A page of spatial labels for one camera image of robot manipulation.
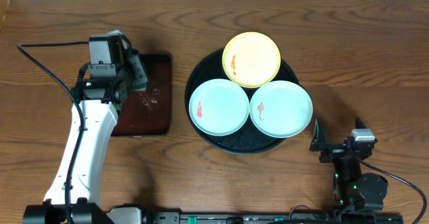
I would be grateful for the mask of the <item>yellow plate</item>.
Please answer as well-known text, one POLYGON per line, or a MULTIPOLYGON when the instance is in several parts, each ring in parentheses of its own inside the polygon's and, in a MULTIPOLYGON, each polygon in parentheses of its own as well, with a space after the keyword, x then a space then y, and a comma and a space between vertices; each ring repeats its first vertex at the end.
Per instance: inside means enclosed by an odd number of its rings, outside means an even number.
POLYGON ((273 80, 281 61, 276 43, 259 32, 236 35, 222 54, 222 66, 227 77, 245 88, 258 88, 273 80))

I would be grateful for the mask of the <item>green yellow sponge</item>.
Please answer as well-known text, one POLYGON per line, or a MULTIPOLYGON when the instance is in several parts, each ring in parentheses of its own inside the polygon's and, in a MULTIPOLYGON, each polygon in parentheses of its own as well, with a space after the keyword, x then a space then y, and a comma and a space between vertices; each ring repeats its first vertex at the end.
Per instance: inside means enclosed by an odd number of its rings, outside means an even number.
POLYGON ((148 77, 147 72, 144 68, 143 62, 139 55, 133 55, 129 58, 131 65, 131 73, 133 75, 132 89, 134 91, 143 91, 147 87, 148 77))

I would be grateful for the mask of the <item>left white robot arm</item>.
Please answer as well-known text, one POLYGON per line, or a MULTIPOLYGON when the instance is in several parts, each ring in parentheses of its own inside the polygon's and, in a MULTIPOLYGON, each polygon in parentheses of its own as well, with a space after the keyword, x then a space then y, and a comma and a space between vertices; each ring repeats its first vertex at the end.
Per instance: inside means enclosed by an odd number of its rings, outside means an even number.
POLYGON ((69 89, 72 123, 56 177, 40 205, 28 205, 23 223, 112 223, 101 208, 100 188, 109 138, 123 103, 146 84, 139 52, 119 30, 90 36, 90 62, 69 89))

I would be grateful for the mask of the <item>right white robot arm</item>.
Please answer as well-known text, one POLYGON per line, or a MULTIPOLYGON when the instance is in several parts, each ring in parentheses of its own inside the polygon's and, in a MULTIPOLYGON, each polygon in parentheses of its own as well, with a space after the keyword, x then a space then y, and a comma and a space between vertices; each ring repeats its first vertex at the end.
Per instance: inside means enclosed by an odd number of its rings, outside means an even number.
POLYGON ((321 163, 334 165, 334 198, 356 212, 376 212, 383 209, 388 181, 371 172, 362 173, 361 162, 372 155, 377 143, 373 132, 355 119, 355 128, 341 144, 330 144, 323 124, 316 120, 311 152, 319 152, 321 163))

